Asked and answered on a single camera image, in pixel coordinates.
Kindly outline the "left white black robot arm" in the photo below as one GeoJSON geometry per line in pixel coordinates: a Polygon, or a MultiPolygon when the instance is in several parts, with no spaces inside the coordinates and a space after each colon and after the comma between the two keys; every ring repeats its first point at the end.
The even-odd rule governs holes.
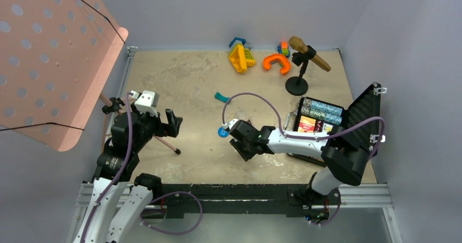
{"type": "Polygon", "coordinates": [[[115,117],[111,126],[111,136],[97,160],[90,202],[75,242],[121,242],[143,208],[162,199],[161,178],[141,174],[128,199],[117,209],[139,163],[139,152],[152,138],[176,138],[183,119],[166,109],[168,122],[163,123],[156,110],[155,92],[134,92],[126,98],[134,102],[115,117]]]}

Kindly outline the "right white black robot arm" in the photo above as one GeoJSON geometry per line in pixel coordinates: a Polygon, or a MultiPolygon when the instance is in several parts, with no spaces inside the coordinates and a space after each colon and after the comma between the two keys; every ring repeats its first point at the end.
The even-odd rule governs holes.
{"type": "Polygon", "coordinates": [[[285,132],[274,126],[257,130],[246,121],[233,119],[223,128],[232,137],[230,144],[245,161],[262,154],[298,154],[322,159],[326,166],[311,177],[305,192],[307,203],[321,202],[343,184],[360,185],[369,159],[368,150],[354,142],[350,133],[339,135],[339,127],[333,128],[333,135],[285,132]]]}

